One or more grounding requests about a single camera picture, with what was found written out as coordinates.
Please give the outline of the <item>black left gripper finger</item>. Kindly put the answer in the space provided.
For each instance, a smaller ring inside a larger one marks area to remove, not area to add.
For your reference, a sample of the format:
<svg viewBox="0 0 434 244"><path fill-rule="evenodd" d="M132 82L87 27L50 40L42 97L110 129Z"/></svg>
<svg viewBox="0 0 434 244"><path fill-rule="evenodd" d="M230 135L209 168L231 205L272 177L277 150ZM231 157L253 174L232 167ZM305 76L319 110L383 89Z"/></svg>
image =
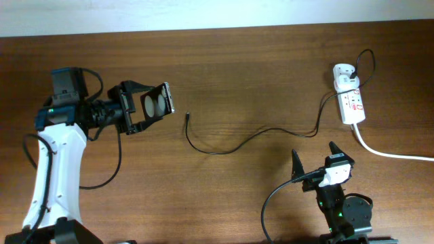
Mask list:
<svg viewBox="0 0 434 244"><path fill-rule="evenodd" d="M127 131L127 135L140 133L140 132L146 130L152 124L154 124L160 120L162 120L162 118L150 119L148 121L141 121L141 122L135 123L132 125L132 128Z"/></svg>
<svg viewBox="0 0 434 244"><path fill-rule="evenodd" d="M155 88L155 86L143 85L135 81L122 81L121 86L123 88L123 94L132 97L132 94L149 92Z"/></svg>

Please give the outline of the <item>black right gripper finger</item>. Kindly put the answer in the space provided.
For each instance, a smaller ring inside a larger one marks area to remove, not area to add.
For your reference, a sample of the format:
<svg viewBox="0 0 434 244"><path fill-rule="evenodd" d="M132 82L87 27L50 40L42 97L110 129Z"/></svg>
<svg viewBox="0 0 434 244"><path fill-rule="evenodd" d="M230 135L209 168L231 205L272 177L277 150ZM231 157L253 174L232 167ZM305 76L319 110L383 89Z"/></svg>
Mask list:
<svg viewBox="0 0 434 244"><path fill-rule="evenodd" d="M342 157L343 152L339 149L339 147L333 142L329 142L330 151L333 157Z"/></svg>
<svg viewBox="0 0 434 244"><path fill-rule="evenodd" d="M292 178L293 183L302 181L302 177L305 175L304 168L298 153L292 150Z"/></svg>

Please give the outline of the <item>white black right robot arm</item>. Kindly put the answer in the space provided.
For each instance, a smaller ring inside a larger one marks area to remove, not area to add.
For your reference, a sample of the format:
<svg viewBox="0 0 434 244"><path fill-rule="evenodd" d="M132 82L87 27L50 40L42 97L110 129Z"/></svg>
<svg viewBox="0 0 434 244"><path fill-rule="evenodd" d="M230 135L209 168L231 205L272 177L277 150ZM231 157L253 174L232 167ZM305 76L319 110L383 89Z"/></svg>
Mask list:
<svg viewBox="0 0 434 244"><path fill-rule="evenodd" d="M325 216L329 233L320 243L398 243L391 237L369 238L372 232L373 200L359 193L344 192L342 185L350 180L355 161L334 142L324 166L306 173L295 150L292 151L292 179L302 183L302 191L316 192L316 201Z"/></svg>

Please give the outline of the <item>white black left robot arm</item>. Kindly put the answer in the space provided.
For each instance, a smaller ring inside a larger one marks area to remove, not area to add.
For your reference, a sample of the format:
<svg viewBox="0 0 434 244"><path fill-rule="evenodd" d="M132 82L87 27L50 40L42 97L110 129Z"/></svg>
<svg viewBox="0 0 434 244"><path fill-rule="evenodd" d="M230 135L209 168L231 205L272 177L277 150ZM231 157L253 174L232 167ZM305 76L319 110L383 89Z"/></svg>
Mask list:
<svg viewBox="0 0 434 244"><path fill-rule="evenodd" d="M167 82L156 87L123 81L108 100L85 97L82 85L58 85L52 105L43 107L33 137L39 158L33 198L20 232L6 243L101 243L87 229L79 209L81 160L87 143L105 127L117 134L137 134L175 111Z"/></svg>

